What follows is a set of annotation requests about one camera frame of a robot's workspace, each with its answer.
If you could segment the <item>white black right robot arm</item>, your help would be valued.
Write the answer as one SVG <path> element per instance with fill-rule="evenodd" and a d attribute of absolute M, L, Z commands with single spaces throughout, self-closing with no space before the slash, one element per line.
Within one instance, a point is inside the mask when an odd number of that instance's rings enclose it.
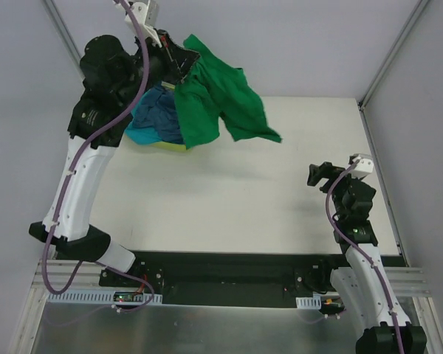
<path fill-rule="evenodd" d="M 326 216 L 348 266 L 329 265 L 317 273 L 319 286 L 336 290 L 354 320 L 356 353 L 424 353 L 425 331 L 411 323 L 387 278 L 369 220 L 376 190 L 363 180 L 374 171 L 370 157 L 356 154 L 348 167 L 311 164 L 307 184 L 325 184 Z"/>

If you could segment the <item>green t shirt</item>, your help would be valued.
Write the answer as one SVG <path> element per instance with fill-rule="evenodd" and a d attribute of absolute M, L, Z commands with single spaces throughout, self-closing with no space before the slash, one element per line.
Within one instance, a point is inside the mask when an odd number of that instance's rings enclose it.
<path fill-rule="evenodd" d="M 281 135 L 269 126 L 262 99 L 248 84 L 243 69 L 216 57 L 195 35 L 188 36 L 183 45 L 200 54 L 174 92 L 186 148 L 216 140 L 220 121 L 235 142 L 253 138 L 282 142 Z"/>

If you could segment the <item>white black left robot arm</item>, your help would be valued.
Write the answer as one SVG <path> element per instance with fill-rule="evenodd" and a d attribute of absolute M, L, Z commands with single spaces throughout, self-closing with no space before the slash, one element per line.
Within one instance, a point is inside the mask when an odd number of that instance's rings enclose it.
<path fill-rule="evenodd" d="M 159 32 L 160 44 L 150 38 L 130 55 L 113 35 L 88 42 L 80 59 L 84 92 L 68 126 L 67 156 L 52 206 L 29 233 L 50 242 L 71 260 L 99 263 L 116 269 L 126 287 L 135 286 L 141 269 L 136 256 L 89 222 L 105 169 L 132 121 L 131 111 L 142 94 L 165 81 L 183 81 L 200 55 L 175 44 Z"/>

